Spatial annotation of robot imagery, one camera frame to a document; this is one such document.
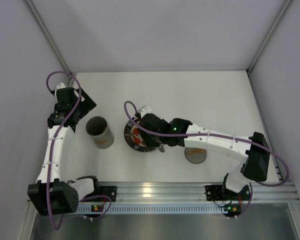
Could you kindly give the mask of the red sausage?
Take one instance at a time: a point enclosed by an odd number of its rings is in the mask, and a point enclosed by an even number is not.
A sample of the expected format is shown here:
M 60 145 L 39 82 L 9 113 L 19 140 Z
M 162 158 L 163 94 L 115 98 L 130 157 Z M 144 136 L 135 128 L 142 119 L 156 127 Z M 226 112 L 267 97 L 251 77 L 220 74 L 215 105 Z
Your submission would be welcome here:
M 132 136 L 133 136 L 134 143 L 138 146 L 143 146 L 144 147 L 145 143 L 144 143 L 138 129 L 134 128 L 131 133 L 132 133 Z

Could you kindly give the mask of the metal tongs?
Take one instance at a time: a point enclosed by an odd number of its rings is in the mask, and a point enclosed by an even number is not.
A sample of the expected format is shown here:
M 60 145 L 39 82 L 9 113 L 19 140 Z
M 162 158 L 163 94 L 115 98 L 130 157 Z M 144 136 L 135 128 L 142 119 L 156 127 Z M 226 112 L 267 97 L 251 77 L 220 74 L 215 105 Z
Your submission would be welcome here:
M 165 133 L 168 123 L 153 113 L 146 113 L 144 116 L 141 116 L 138 112 L 135 114 L 133 120 L 138 124 L 135 127 L 135 131 L 137 131 L 137 136 L 140 138 L 140 144 L 145 146 L 147 150 L 153 151 L 159 149 L 160 152 L 164 153 L 164 145 L 161 143 L 160 137 L 154 133 Z

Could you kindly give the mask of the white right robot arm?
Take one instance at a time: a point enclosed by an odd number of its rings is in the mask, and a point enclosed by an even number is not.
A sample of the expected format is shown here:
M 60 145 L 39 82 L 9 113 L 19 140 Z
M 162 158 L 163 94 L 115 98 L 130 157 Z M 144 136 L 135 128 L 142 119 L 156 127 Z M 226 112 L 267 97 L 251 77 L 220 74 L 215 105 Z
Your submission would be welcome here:
M 223 180 L 223 187 L 229 191 L 239 193 L 249 183 L 262 183 L 268 178 L 269 145 L 260 132 L 238 137 L 211 131 L 182 118 L 167 122 L 148 107 L 141 108 L 135 117 L 138 119 L 138 132 L 147 147 L 167 145 L 205 149 L 237 160 L 238 166 Z

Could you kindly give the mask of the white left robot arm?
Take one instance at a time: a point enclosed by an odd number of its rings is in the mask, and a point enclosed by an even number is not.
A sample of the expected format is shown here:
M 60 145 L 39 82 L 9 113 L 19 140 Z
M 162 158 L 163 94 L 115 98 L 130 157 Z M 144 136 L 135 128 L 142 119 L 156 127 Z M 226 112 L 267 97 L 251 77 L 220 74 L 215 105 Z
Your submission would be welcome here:
M 100 193 L 96 176 L 66 180 L 68 154 L 79 121 L 93 108 L 95 102 L 84 90 L 56 86 L 52 94 L 57 103 L 47 119 L 48 141 L 44 162 L 34 184 L 27 189 L 28 197 L 41 216 L 75 213 L 79 202 Z

